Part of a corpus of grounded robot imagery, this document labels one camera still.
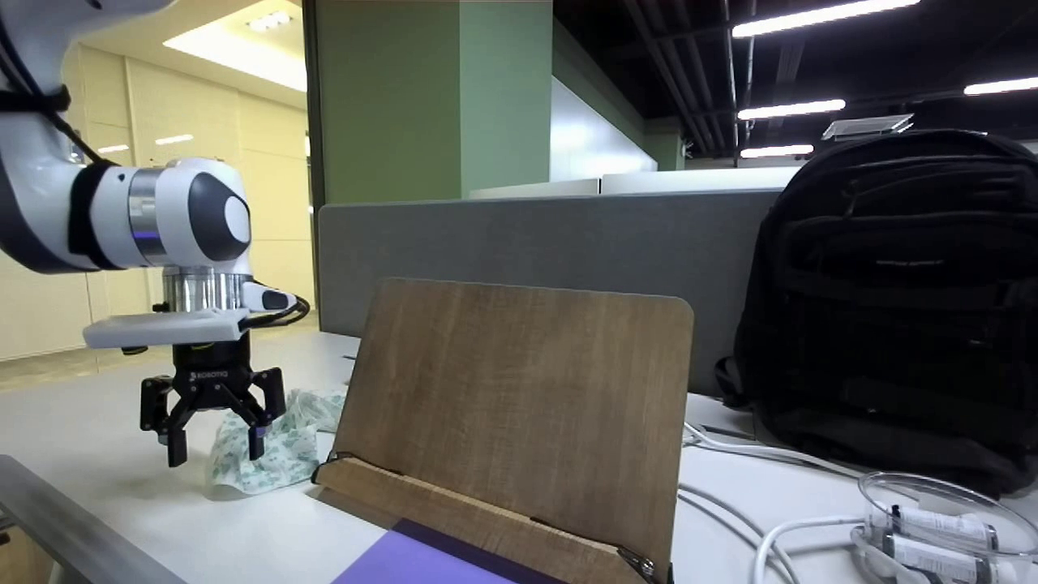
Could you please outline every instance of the white cable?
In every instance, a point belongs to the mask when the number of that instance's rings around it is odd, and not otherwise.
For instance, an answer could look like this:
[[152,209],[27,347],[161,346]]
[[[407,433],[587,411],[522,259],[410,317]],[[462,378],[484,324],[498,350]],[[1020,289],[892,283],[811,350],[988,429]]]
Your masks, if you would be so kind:
[[[691,497],[700,497],[700,500],[727,510],[727,512],[737,516],[755,540],[745,536],[743,529],[737,529],[730,519],[724,519],[724,516],[715,512],[711,506],[691,500]],[[745,512],[739,512],[737,506],[730,506],[727,500],[720,500],[720,497],[715,497],[715,495],[707,495],[707,489],[679,484],[679,500],[681,500],[684,506],[695,506],[695,510],[700,510],[705,516],[711,516],[717,527],[724,527],[727,534],[733,534],[733,536],[737,536],[739,543],[745,543],[750,549],[755,549],[758,540],[767,536],[767,529],[761,529],[758,522],[751,522]],[[776,549],[776,556],[780,556],[780,569],[776,569],[776,573],[780,573],[788,584],[798,584],[801,577],[798,577],[798,573],[793,569],[793,559],[788,559],[783,549]]]
[[844,467],[844,466],[825,460],[825,459],[811,459],[811,456],[803,456],[803,451],[768,448],[768,444],[717,441],[717,439],[711,439],[707,433],[695,429],[691,423],[684,423],[684,433],[695,439],[695,441],[684,441],[684,448],[705,448],[705,451],[739,456],[739,459],[761,459],[761,460],[786,460],[786,466],[809,466],[809,467],[829,472],[829,473],[851,477],[851,480],[865,477],[865,473],[861,473],[861,472],[851,472],[851,467]]
[[821,519],[776,527],[755,549],[750,584],[761,584],[767,582],[768,552],[786,534],[819,529],[819,527],[865,527],[865,519],[861,519],[861,516],[821,516]]

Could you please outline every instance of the white wall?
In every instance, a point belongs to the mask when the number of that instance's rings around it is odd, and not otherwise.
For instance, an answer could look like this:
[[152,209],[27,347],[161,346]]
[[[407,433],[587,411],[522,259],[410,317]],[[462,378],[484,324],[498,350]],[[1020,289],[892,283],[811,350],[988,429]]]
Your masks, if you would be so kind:
[[654,158],[550,78],[550,183],[626,172],[654,172]]
[[[254,209],[254,272],[310,298],[305,115],[202,86],[171,72],[75,48],[64,68],[67,119],[122,165],[213,157],[242,172]],[[192,132],[192,144],[156,147]],[[107,314],[140,314],[161,301],[156,269],[40,276],[0,254],[0,361],[75,350],[82,329]]]

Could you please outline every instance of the ceiling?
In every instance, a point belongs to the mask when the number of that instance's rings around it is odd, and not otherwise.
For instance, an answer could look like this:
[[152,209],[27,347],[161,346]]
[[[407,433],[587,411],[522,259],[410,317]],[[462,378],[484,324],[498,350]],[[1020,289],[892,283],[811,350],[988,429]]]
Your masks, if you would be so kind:
[[1038,96],[962,97],[962,86],[1038,75],[1035,0],[921,0],[881,17],[730,39],[733,22],[838,0],[556,0],[559,21],[646,117],[676,117],[691,157],[819,144],[834,117],[733,124],[739,108],[844,97],[838,117],[916,115],[1038,139]]
[[[297,96],[297,92],[240,75],[235,68],[211,66],[204,58],[181,55],[181,51],[171,51],[161,47],[171,36],[181,36],[188,30],[208,28],[224,17],[229,17],[227,22],[235,22],[235,13],[240,13],[245,8],[257,8],[257,0],[175,0],[161,13],[131,21],[122,28],[84,36],[82,44],[92,48],[109,51],[109,55],[128,55],[133,63],[159,66],[159,68],[170,68],[170,72],[177,72],[188,78],[236,89],[242,96],[305,110],[305,96]],[[257,36],[257,44],[277,44],[278,48],[302,58],[302,22],[291,22],[265,39]]]

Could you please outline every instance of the desk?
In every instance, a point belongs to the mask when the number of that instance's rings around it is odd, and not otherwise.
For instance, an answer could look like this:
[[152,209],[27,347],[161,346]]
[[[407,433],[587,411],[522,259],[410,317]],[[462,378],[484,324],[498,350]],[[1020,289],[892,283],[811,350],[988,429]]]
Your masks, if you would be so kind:
[[[254,342],[254,366],[281,366],[284,389],[340,389],[355,354],[355,338],[318,333]],[[140,381],[159,374],[170,374],[170,361],[131,357],[107,369],[0,392],[0,451],[192,584],[333,582],[382,536],[380,527],[318,502],[310,488],[211,500],[204,456],[224,411],[192,418],[192,459],[170,472],[167,448],[136,433]],[[696,426],[737,423],[700,395],[691,401],[691,418]],[[715,451],[684,451],[681,480],[724,497],[767,529],[863,510],[851,480]],[[1013,502],[1038,519],[1035,489]],[[786,546],[834,543],[827,536],[834,534],[793,536]],[[743,584],[751,552],[715,519],[679,506],[671,559],[679,584]],[[861,582],[846,552],[796,556],[796,566],[803,584]]]

